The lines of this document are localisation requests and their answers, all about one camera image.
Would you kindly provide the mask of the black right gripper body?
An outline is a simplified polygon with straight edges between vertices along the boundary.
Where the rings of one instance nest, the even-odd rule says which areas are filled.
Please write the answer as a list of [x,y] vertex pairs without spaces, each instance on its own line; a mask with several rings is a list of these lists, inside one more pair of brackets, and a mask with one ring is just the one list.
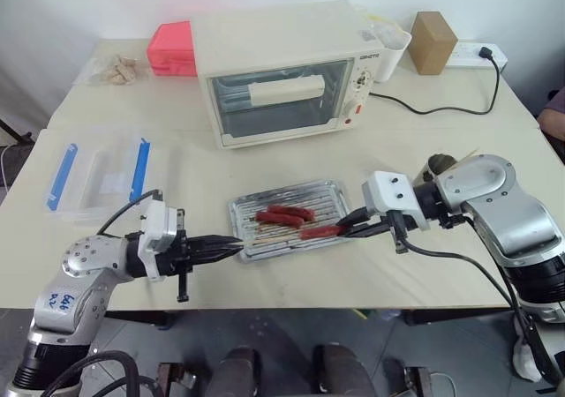
[[393,238],[395,253],[403,254],[409,251],[407,246],[408,232],[417,229],[417,223],[411,216],[402,214],[400,211],[391,210],[380,218],[388,225],[390,233]]

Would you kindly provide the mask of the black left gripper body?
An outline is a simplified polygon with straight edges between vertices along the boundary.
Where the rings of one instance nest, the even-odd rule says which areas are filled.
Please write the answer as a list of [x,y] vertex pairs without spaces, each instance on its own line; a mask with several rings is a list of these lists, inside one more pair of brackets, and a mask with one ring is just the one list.
[[169,248],[156,256],[158,272],[164,277],[177,277],[177,301],[187,303],[188,274],[192,272],[188,237],[185,230],[185,210],[176,210],[177,233]]

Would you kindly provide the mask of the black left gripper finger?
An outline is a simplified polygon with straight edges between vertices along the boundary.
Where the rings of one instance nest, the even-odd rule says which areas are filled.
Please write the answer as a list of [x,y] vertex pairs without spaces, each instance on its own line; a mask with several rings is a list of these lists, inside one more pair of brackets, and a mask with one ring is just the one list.
[[241,245],[222,245],[207,247],[195,254],[196,263],[215,263],[238,254],[243,249]]
[[199,249],[243,248],[243,241],[233,236],[206,235],[195,238],[195,246]]

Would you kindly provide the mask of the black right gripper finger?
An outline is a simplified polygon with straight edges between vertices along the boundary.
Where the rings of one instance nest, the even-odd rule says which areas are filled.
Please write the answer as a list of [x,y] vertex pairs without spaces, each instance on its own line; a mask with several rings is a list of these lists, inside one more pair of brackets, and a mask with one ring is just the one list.
[[390,225],[387,221],[381,221],[374,224],[362,223],[355,226],[347,227],[343,231],[343,237],[346,238],[367,238],[390,232]]
[[357,226],[358,224],[367,222],[370,220],[370,213],[366,207],[360,207],[355,209],[351,213],[344,216],[339,222],[337,222],[337,226],[342,229],[349,229],[352,227]]

